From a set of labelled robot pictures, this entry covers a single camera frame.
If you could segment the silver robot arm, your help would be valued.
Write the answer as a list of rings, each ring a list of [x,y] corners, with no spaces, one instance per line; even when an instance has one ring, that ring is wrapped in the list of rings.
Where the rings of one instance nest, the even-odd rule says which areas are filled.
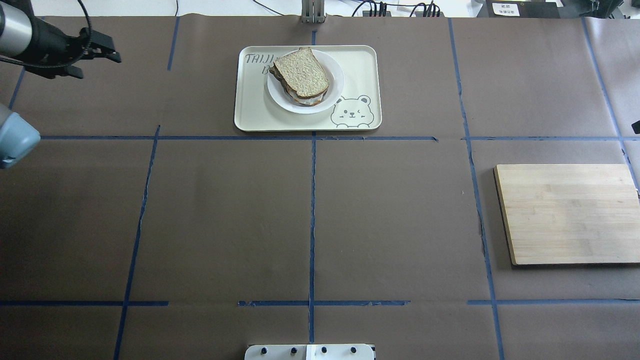
[[[114,39],[95,30],[87,7],[78,1],[87,23],[77,36],[35,16],[30,0],[3,0],[0,4],[1,62],[16,65],[28,73],[54,80],[70,76],[83,79],[76,66],[81,60],[108,59],[121,63]],[[41,141],[41,133],[9,106],[1,105],[0,168],[20,162]]]

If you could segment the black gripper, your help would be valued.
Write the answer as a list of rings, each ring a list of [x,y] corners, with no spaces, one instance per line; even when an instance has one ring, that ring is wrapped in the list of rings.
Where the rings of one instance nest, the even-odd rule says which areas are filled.
[[[37,17],[30,19],[30,25],[30,43],[20,53],[20,61],[27,64],[30,73],[51,80],[57,76],[83,79],[82,69],[74,65],[80,60],[99,58],[122,63],[114,39],[91,26],[83,27],[74,37]]]

